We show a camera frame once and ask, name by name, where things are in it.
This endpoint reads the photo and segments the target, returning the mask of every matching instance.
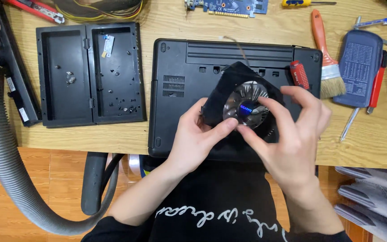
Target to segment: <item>gray corrugated hose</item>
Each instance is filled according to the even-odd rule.
[[[38,227],[55,234],[75,235],[92,228],[105,214],[113,199],[119,165],[111,175],[99,212],[83,221],[60,217],[41,199],[25,169],[11,132],[0,87],[0,182],[20,211]]]

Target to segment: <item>black t-shirt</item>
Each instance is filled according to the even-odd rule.
[[[262,164],[203,163],[142,225],[105,217],[82,241],[351,242],[345,232],[326,236],[285,231],[264,173]]]

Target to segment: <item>red utility knife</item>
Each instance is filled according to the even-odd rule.
[[[377,107],[377,101],[379,100],[381,83],[383,81],[384,70],[386,69],[386,67],[387,67],[387,51],[384,50],[379,72],[374,78],[373,89],[371,91],[370,104],[367,107],[368,114],[372,114],[374,111],[374,108]]]
[[[289,67],[291,69],[292,78],[296,86],[300,86],[305,90],[309,90],[307,74],[305,74],[304,66],[299,61],[291,62]]]
[[[49,7],[44,3],[40,3],[38,0],[5,0],[5,2],[52,23],[65,23],[65,18],[62,14],[58,13],[56,9]]]

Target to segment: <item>blue circuit board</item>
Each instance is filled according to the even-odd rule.
[[[267,13],[268,0],[187,0],[186,7],[190,10],[203,7],[209,14],[254,18],[255,13]]]

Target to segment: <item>blue tool case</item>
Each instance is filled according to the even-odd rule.
[[[346,94],[334,97],[334,102],[358,108],[368,106],[382,52],[383,40],[372,32],[351,30],[344,36],[339,68]]]

